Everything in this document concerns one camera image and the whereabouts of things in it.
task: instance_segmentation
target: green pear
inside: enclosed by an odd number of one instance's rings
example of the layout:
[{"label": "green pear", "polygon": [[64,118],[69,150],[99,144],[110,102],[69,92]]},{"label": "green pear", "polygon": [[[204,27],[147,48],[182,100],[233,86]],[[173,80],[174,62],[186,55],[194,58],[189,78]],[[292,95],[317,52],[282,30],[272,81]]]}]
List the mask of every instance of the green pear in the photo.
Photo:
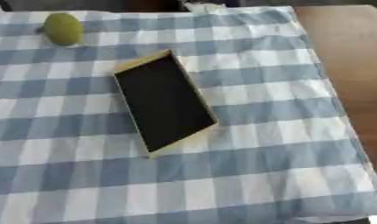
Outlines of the green pear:
[{"label": "green pear", "polygon": [[71,46],[82,39],[82,24],[68,13],[53,13],[46,18],[42,32],[58,46]]}]

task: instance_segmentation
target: open box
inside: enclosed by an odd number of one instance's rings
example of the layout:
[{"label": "open box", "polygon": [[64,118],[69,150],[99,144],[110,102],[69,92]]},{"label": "open box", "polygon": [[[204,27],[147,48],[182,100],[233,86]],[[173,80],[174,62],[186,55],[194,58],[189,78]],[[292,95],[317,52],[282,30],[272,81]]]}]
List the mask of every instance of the open box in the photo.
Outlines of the open box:
[{"label": "open box", "polygon": [[218,122],[171,50],[118,66],[115,79],[150,157]]}]

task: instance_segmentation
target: blue and white checkered tablecloth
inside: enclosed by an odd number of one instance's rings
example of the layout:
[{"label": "blue and white checkered tablecloth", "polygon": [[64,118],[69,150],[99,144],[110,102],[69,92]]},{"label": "blue and white checkered tablecloth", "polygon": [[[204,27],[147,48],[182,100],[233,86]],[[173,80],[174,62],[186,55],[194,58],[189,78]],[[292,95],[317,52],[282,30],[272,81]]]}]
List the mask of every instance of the blue and white checkered tablecloth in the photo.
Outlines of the blue and white checkered tablecloth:
[{"label": "blue and white checkered tablecloth", "polygon": [[[305,223],[377,214],[377,177],[289,7],[0,14],[0,223]],[[172,49],[220,120],[155,159],[111,71]]]}]

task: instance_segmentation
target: blue stripe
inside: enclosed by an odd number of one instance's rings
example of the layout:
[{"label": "blue stripe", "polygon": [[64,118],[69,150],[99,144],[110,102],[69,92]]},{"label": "blue stripe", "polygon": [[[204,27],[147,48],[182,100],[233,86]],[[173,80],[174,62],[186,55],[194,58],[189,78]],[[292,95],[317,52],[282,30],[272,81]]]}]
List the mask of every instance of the blue stripe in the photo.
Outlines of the blue stripe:
[{"label": "blue stripe", "polygon": [[[54,163],[47,166],[45,164],[0,166],[0,194],[163,183],[359,163],[361,163],[359,155],[348,139],[263,146],[255,149],[231,148],[169,155],[158,159],[124,157]],[[44,176],[35,176],[35,173],[44,173]],[[68,173],[70,173],[71,185],[67,182]],[[20,185],[12,187],[14,178],[32,181],[21,181]]]},{"label": "blue stripe", "polygon": [[135,133],[128,113],[0,120],[0,141]]},{"label": "blue stripe", "polygon": [[344,115],[333,107],[333,98],[253,102],[242,105],[215,106],[212,109],[221,126]]},{"label": "blue stripe", "polygon": [[[332,98],[314,98],[212,107],[220,126],[342,116]],[[0,120],[0,141],[134,133],[128,112],[61,115]]]},{"label": "blue stripe", "polygon": [[266,36],[261,38],[241,38],[233,40],[212,40],[163,44],[130,44],[131,39],[122,39],[118,45],[78,46],[75,48],[42,48],[18,50],[15,45],[5,45],[10,49],[0,49],[0,65],[21,65],[42,62],[75,62],[95,60],[128,60],[164,49],[172,49],[178,56],[213,55],[216,53],[241,53],[251,50],[296,50],[305,49],[302,37],[285,38]]},{"label": "blue stripe", "polygon": [[[15,14],[9,24],[0,24],[0,37],[35,34],[36,29],[42,24],[28,24],[27,19],[21,17],[16,21]],[[281,25],[291,22],[291,17],[277,11],[265,11],[252,17],[249,13],[233,15],[195,15],[195,17],[161,17],[161,18],[118,18],[102,20],[100,13],[94,21],[81,22],[84,31],[89,32],[137,32],[158,31],[163,29],[194,29],[210,28],[214,26],[231,27],[239,25]]]},{"label": "blue stripe", "polygon": [[[0,81],[0,99],[119,93],[112,75],[107,77],[88,77],[88,75],[73,73],[73,76],[78,78],[48,80],[44,77],[42,80]],[[322,79],[314,65],[212,70],[192,75],[192,78],[199,88]]]},{"label": "blue stripe", "polygon": [[289,199],[278,202],[244,206],[225,206],[210,209],[191,210],[175,213],[158,213],[135,216],[120,216],[94,220],[48,222],[46,224],[130,224],[130,223],[178,223],[178,224],[303,224],[296,217],[361,216],[365,205],[377,203],[377,192],[343,193],[306,199]]}]

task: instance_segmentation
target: table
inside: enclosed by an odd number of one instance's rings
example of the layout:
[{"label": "table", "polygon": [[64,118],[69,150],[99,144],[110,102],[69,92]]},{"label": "table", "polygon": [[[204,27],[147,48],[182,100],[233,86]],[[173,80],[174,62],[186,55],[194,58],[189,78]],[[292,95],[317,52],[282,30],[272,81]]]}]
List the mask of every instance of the table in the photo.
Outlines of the table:
[{"label": "table", "polygon": [[317,6],[296,11],[377,171],[377,9]]}]

